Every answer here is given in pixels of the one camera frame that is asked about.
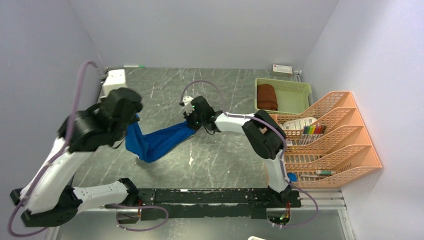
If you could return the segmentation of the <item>blue towel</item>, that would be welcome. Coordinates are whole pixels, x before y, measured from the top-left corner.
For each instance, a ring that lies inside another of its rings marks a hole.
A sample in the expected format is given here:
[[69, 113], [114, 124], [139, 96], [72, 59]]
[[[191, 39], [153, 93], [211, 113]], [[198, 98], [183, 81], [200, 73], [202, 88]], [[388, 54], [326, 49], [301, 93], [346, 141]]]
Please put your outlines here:
[[144, 134], [137, 122], [126, 129], [125, 149], [141, 161], [153, 163], [183, 143], [197, 131], [187, 121]]

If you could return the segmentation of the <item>brown towel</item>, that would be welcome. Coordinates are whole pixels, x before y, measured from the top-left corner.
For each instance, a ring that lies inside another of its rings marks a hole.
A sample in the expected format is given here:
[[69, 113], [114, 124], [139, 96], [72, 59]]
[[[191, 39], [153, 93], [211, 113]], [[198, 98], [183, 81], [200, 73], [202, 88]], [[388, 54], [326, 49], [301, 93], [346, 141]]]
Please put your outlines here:
[[258, 109], [277, 111], [278, 100], [275, 89], [270, 84], [260, 84], [257, 86], [257, 100], [256, 105]]

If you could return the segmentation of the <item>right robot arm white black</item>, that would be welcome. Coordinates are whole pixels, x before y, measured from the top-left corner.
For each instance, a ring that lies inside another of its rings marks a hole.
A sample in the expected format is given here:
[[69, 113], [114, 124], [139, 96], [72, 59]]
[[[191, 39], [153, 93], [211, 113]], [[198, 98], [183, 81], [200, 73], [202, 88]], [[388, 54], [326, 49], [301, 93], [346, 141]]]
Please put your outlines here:
[[251, 114], [215, 111], [203, 96], [184, 96], [180, 105], [188, 126], [193, 130], [204, 128], [208, 133], [233, 132], [243, 134], [254, 152], [265, 160], [270, 202], [282, 207], [292, 190], [283, 161], [287, 150], [286, 134], [264, 110]]

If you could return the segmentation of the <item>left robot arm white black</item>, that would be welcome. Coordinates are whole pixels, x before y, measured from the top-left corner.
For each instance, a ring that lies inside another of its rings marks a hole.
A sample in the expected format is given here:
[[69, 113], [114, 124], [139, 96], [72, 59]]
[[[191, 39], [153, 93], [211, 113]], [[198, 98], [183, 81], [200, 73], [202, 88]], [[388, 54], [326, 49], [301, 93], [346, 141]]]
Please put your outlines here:
[[79, 167], [101, 146], [122, 140], [127, 127], [138, 121], [141, 96], [126, 87], [114, 89], [99, 103], [70, 115], [58, 130], [50, 156], [37, 176], [24, 188], [10, 193], [15, 205], [24, 208], [26, 227], [58, 227], [77, 214], [105, 205], [134, 207], [139, 191], [128, 178], [94, 187], [70, 183]]

